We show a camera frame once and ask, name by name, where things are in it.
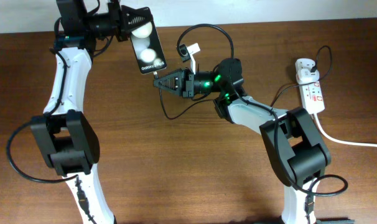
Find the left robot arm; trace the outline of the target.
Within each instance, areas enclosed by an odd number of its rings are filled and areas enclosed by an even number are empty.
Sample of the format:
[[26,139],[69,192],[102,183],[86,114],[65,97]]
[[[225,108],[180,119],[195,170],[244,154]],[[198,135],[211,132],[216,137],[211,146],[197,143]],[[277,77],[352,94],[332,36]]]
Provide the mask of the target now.
[[52,93],[30,128],[49,168],[65,182],[83,223],[116,223],[98,177],[100,143],[83,114],[86,79],[98,55],[97,40],[128,40],[133,30],[153,22],[148,7],[133,9],[109,1],[106,13],[87,11],[83,1],[57,1],[60,20],[52,52],[57,60]]

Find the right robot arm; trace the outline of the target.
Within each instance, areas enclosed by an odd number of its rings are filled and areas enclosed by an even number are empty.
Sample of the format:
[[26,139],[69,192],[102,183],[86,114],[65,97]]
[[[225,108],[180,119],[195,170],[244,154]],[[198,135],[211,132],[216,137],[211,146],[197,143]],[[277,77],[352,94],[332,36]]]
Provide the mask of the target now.
[[243,89],[241,62],[222,60],[213,71],[180,68],[156,78],[154,86],[183,98],[217,93],[213,100],[220,118],[261,135],[276,177],[284,186],[279,223],[319,223],[315,217],[317,187],[328,176],[331,155],[310,114],[298,107],[279,110],[255,101]]

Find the black smartphone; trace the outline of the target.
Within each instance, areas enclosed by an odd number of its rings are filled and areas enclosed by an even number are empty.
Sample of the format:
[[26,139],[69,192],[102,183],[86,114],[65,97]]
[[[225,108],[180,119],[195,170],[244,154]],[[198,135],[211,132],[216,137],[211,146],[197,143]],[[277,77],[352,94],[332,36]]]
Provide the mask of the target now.
[[156,72],[167,67],[154,20],[133,30],[130,38],[141,74]]

